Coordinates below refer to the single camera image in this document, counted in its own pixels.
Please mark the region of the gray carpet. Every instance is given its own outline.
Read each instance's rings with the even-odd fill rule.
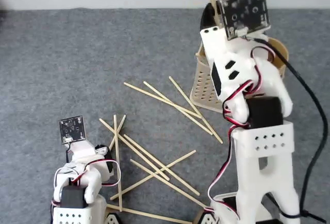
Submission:
[[[123,85],[144,87],[146,80],[173,101],[188,107],[171,75],[189,92],[195,73],[194,53],[200,44],[201,10],[52,10],[9,12],[0,26],[0,223],[49,223],[53,174],[65,163],[58,119],[83,115],[88,139],[109,144],[112,116],[127,114],[126,133],[167,164],[196,149],[173,167],[202,194],[227,154],[227,146],[203,132],[170,106]],[[311,85],[330,116],[329,10],[272,10],[268,34],[290,51],[292,64]],[[314,104],[295,78],[285,82],[294,102],[289,120],[295,124],[294,178],[298,191],[321,137]],[[229,125],[221,115],[202,110],[225,139]],[[313,171],[306,208],[330,220],[330,146]],[[146,176],[129,162],[141,163],[120,146],[126,188]],[[235,191],[233,162],[213,194]],[[181,187],[172,179],[171,182]],[[107,197],[116,188],[102,189]],[[193,220],[199,206],[152,179],[123,197],[127,208]],[[121,213],[124,224],[167,223]],[[304,219],[302,223],[315,223]]]

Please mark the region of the beige basket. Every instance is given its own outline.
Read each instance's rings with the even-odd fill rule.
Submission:
[[[276,47],[285,59],[289,59],[287,48],[278,40],[269,38],[269,42]],[[199,51],[196,53],[197,67],[195,73],[194,84],[190,92],[190,100],[194,105],[199,107],[222,112],[222,103],[218,100],[213,87],[213,82],[210,75],[210,67],[205,57],[204,47],[201,44]],[[273,64],[278,68],[281,77],[284,77],[286,66],[276,56]]]

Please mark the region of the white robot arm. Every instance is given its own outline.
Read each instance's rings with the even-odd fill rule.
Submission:
[[[111,163],[118,164],[106,146],[94,147],[85,139],[82,116],[60,120],[60,130],[67,152],[73,155],[54,176],[53,223],[103,224],[106,200],[99,192],[103,185],[119,182],[120,178],[114,184],[105,183],[113,175]]]
[[[270,28],[266,2],[220,0],[218,5],[224,27],[218,27],[212,21],[209,4],[203,12],[200,35],[216,95],[223,103],[223,117],[234,125],[228,132],[228,158],[208,190],[213,210],[206,211],[213,211],[221,224],[253,224],[269,220],[269,214],[258,218],[258,212],[262,197],[272,192],[284,212],[298,215],[299,199],[293,186],[291,157],[294,151],[293,125],[283,120],[291,114],[292,100],[278,69],[268,61],[272,51],[263,47],[264,50],[255,54],[254,48],[260,44],[242,38],[248,34],[255,39],[268,40],[263,34]],[[232,139],[235,142],[238,191],[230,197],[212,197],[211,188],[231,160]],[[264,169],[259,167],[262,157],[271,158]],[[224,200],[232,197],[235,207]],[[299,218],[282,216],[281,220],[284,224],[300,223]]]
[[[256,70],[257,66],[261,76],[261,84],[256,93],[278,97],[281,101],[283,116],[290,115],[292,100],[278,69],[267,60],[268,55],[250,57],[250,51],[256,46],[255,42],[248,42],[242,38],[228,41],[225,28],[217,26],[202,29],[200,34],[211,70],[210,75],[219,100],[226,101],[246,81],[250,80],[251,84],[256,86],[260,80]],[[260,32],[252,35],[266,38]],[[226,101],[226,105],[235,120],[240,123],[247,121],[249,108],[243,91]]]

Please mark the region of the mounting hole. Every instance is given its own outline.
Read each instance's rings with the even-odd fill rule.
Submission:
[[[257,13],[258,10],[259,10],[259,9],[258,9],[258,7],[256,7],[256,6],[252,8],[252,12],[253,12],[253,13]]]

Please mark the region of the circuit board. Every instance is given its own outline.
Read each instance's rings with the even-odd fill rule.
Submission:
[[[62,144],[85,140],[83,116],[59,120]]]
[[[266,0],[220,0],[227,39],[270,27]]]

